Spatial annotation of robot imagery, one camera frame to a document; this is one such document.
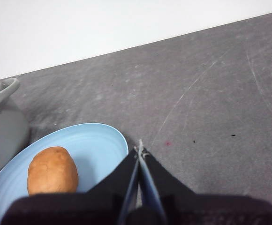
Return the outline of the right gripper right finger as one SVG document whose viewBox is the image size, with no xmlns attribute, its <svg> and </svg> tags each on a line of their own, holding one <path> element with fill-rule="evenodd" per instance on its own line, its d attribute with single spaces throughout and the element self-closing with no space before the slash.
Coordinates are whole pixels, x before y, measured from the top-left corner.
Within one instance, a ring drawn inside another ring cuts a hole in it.
<svg viewBox="0 0 272 225">
<path fill-rule="evenodd" d="M 241 195 L 197 194 L 140 150 L 144 204 L 167 225 L 272 225 L 272 204 Z"/>
</svg>

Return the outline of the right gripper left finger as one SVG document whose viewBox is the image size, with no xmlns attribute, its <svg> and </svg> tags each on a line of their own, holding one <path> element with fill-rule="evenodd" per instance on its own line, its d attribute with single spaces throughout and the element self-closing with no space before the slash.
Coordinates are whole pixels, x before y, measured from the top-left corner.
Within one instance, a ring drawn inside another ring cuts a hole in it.
<svg viewBox="0 0 272 225">
<path fill-rule="evenodd" d="M 138 153 L 121 163 L 87 192 L 37 194 L 14 201 L 2 225 L 118 225 L 135 207 Z"/>
</svg>

